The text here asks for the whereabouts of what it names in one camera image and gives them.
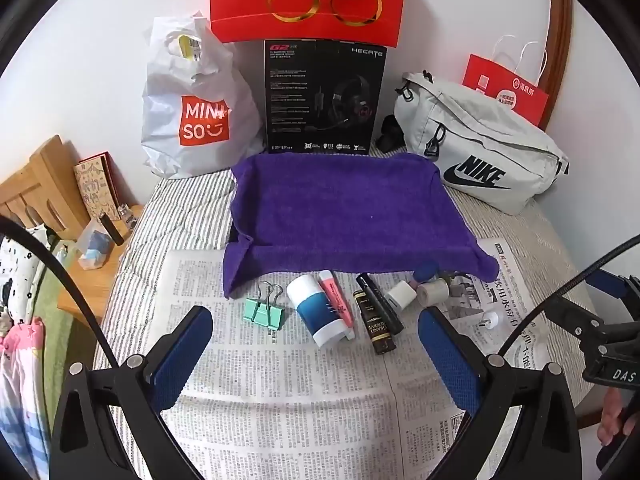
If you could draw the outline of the person's right hand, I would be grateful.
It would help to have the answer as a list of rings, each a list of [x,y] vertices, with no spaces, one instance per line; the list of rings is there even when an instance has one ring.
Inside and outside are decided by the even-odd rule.
[[[628,437],[639,420],[639,414],[629,415],[623,422],[623,391],[608,388],[603,399],[602,416],[597,430],[597,437],[602,446],[608,446],[619,434]]]

